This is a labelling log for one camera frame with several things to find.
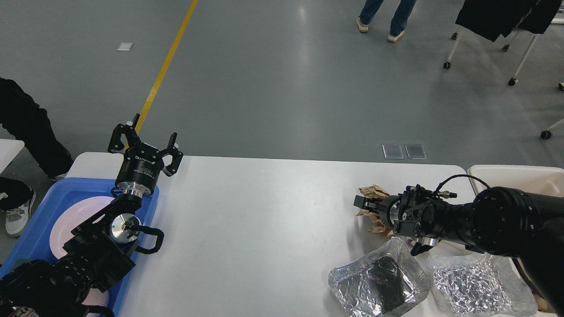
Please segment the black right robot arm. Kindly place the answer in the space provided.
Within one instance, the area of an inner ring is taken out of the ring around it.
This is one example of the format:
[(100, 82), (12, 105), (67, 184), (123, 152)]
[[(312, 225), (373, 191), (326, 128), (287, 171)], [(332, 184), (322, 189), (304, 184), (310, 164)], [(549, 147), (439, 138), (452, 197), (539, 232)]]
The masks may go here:
[(449, 241), (468, 251), (512, 258), (526, 283), (561, 317), (562, 197), (486, 185), (471, 203), (451, 204), (447, 199), (457, 194), (444, 191), (446, 183), (433, 190), (409, 185), (383, 198), (355, 196), (354, 205), (378, 215), (394, 235), (415, 241), (413, 256)]

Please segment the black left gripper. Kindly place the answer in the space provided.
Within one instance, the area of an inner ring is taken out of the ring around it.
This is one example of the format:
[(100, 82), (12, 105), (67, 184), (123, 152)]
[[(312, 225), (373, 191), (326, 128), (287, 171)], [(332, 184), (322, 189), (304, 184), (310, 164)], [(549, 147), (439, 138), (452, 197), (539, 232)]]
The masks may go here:
[[(141, 192), (139, 196), (151, 196), (156, 188), (160, 171), (168, 177), (178, 171), (183, 152), (178, 149), (178, 133), (173, 132), (163, 150), (147, 150), (141, 142), (135, 128), (140, 119), (135, 114), (132, 121), (118, 124), (111, 133), (108, 153), (120, 153), (124, 156), (123, 163), (115, 179), (115, 187), (125, 192), (135, 189)], [(165, 165), (163, 158), (170, 156), (171, 162)]]

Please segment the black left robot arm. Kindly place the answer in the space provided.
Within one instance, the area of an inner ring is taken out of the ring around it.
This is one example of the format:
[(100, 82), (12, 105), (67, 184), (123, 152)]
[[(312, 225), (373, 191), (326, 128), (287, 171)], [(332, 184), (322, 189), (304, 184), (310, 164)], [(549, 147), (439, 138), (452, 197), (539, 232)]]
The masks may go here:
[(143, 197), (155, 192), (160, 172), (174, 175), (182, 161), (177, 133), (159, 150), (139, 138), (140, 115), (118, 124), (111, 135), (108, 152), (121, 153), (123, 162), (111, 189), (113, 200), (72, 229), (66, 251), (54, 264), (45, 260), (26, 261), (1, 279), (1, 315), (14, 316), (26, 309), (40, 317), (86, 317), (98, 313), (112, 317), (101, 305), (85, 305), (91, 289), (101, 292), (120, 282), (135, 266), (133, 253), (154, 254), (162, 247), (164, 232), (143, 225), (136, 216)]

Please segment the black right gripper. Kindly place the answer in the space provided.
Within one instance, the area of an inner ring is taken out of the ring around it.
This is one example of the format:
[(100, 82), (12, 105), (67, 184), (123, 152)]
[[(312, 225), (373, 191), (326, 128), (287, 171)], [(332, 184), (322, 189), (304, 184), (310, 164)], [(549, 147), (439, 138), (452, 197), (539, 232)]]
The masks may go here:
[(356, 195), (354, 206), (361, 210), (377, 211), (379, 218), (387, 227), (393, 227), (394, 223), (401, 218), (402, 214), (400, 195), (388, 196), (382, 201), (376, 198)]

